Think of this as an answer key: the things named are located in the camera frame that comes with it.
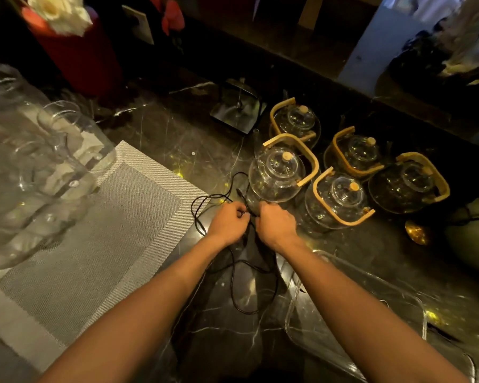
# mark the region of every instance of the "gray placemat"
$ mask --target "gray placemat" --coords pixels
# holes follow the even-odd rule
[[[124,141],[116,150],[84,219],[57,246],[0,273],[0,344],[24,371],[44,371],[146,283],[193,223],[190,205],[203,191]]]

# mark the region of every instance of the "person's right hand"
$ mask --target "person's right hand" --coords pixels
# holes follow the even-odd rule
[[[272,250],[281,253],[283,248],[299,242],[296,234],[296,220],[278,204],[259,203],[261,216],[255,219],[255,230],[259,238]]]

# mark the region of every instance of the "forearm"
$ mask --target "forearm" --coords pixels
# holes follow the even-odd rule
[[[467,379],[370,293],[296,240],[280,249],[326,324],[370,382]]]
[[[40,382],[125,382],[163,341],[222,245],[203,238],[191,251],[97,320]]]

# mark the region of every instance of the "person's left hand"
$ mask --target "person's left hand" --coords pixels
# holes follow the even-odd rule
[[[249,221],[250,214],[243,203],[224,203],[211,221],[206,237],[217,239],[225,248],[242,237]]]

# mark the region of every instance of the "black cable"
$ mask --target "black cable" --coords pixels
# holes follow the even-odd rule
[[[237,172],[235,173],[232,178],[231,178],[231,185],[229,187],[229,191],[227,191],[227,193],[213,193],[211,195],[203,195],[203,196],[199,196],[198,198],[195,198],[193,201],[192,201],[192,204],[191,204],[191,212],[192,212],[192,216],[193,216],[193,224],[195,225],[195,229],[198,231],[199,234],[201,234],[202,236],[205,236],[207,231],[206,229],[204,228],[204,225],[201,223],[201,221],[199,220],[199,217],[204,213],[206,212],[207,210],[209,210],[210,208],[208,209],[205,209],[203,210],[202,212],[199,213],[199,211],[201,210],[202,206],[204,205],[204,203],[206,202],[206,200],[208,199],[226,199],[227,201],[229,202],[232,202],[232,200],[230,199],[230,194],[232,193],[232,188],[233,188],[233,185],[234,185],[234,178],[238,175],[238,174],[243,174],[245,175],[246,177],[248,177],[248,175],[245,173],[245,172]],[[249,186],[250,184],[247,186],[247,190],[245,191],[245,194],[248,193],[248,189],[249,189]],[[246,199],[246,196],[243,196],[243,193],[241,193],[241,191],[239,189],[236,189],[236,192],[238,193],[239,197],[242,198],[242,200],[244,201],[246,207],[247,207],[247,211],[249,211],[249,213],[253,216],[256,216],[254,213],[252,213],[250,210],[249,210],[249,207],[248,207],[248,204],[247,204],[247,199]],[[198,205],[197,209],[194,210],[193,207],[195,205],[195,203],[202,199],[202,201],[200,202],[200,204]],[[252,226],[253,228],[255,228],[255,225],[252,223],[252,221],[249,221],[249,226]],[[216,273],[220,273],[228,268],[232,268],[232,272],[231,272],[231,282],[230,282],[230,291],[231,291],[231,300],[232,300],[232,305],[238,310],[240,311],[241,313],[243,313],[244,315],[255,315],[256,313],[259,312],[258,309],[254,310],[254,311],[245,311],[243,309],[241,309],[237,304],[236,304],[236,301],[234,299],[234,292],[233,292],[233,284],[234,284],[234,274],[236,272],[236,264],[246,264],[247,266],[249,266],[251,269],[261,273],[261,274],[270,274],[270,273],[273,273],[275,275],[275,290],[273,292],[273,296],[272,296],[272,299],[270,301],[270,303],[273,302],[273,300],[275,299],[276,295],[277,295],[277,290],[278,290],[278,274],[276,272],[276,269],[277,269],[277,260],[276,260],[276,257],[275,257],[275,252],[272,251],[272,255],[273,255],[273,268],[271,269],[263,269],[259,266],[256,266],[255,264],[251,264],[249,261],[245,260],[245,259],[238,259],[236,260],[234,258],[234,253],[233,251],[231,250],[230,247],[227,247],[227,250],[229,250],[230,254],[231,254],[231,263],[228,264],[228,265],[225,265],[224,267],[218,269],[218,270],[213,270],[213,271],[209,271],[209,270],[206,270],[207,273],[209,274],[216,274]]]

